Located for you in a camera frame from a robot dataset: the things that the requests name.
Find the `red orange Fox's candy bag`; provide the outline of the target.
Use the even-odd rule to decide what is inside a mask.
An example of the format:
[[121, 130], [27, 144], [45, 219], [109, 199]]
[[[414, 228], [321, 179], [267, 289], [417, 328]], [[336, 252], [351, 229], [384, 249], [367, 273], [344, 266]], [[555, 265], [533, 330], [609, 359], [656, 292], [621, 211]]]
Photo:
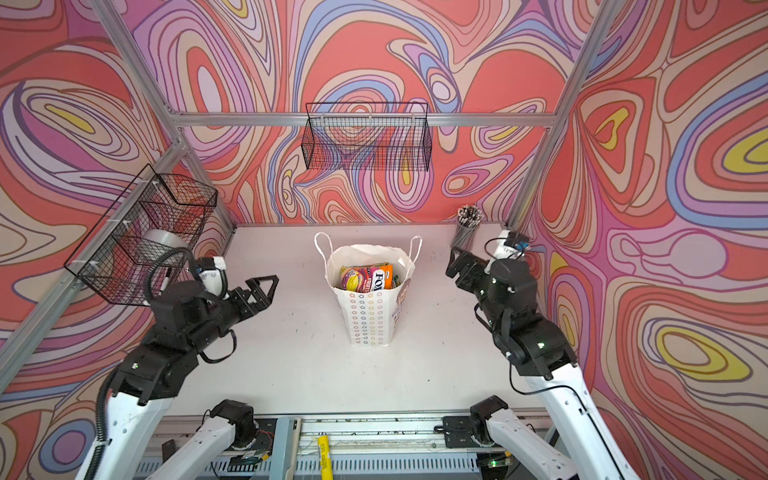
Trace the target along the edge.
[[366, 266], [345, 266], [340, 269], [337, 287], [341, 290], [370, 293], [397, 287], [398, 277], [388, 262]]

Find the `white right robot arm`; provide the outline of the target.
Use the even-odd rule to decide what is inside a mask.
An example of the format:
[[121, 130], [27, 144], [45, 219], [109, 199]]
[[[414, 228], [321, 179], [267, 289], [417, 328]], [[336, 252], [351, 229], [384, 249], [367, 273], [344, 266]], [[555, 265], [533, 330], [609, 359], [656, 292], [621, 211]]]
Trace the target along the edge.
[[475, 316], [520, 378], [523, 396], [539, 399], [563, 442], [559, 451], [528, 428], [498, 396], [470, 409], [473, 434], [494, 444], [537, 479], [635, 479], [588, 391], [563, 331], [538, 310], [537, 282], [521, 257], [484, 260], [452, 249], [446, 269], [456, 286], [477, 300]]

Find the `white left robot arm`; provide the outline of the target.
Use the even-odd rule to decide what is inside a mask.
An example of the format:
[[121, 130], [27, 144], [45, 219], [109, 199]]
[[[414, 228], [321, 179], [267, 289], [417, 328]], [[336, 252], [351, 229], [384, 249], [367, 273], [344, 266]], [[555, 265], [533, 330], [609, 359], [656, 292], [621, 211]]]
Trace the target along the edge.
[[200, 280], [170, 284], [146, 298], [155, 322], [138, 347], [102, 383], [96, 403], [95, 438], [77, 476], [130, 479], [159, 421], [215, 341], [236, 336], [235, 325], [267, 310], [279, 284], [276, 275], [247, 280], [222, 294]]

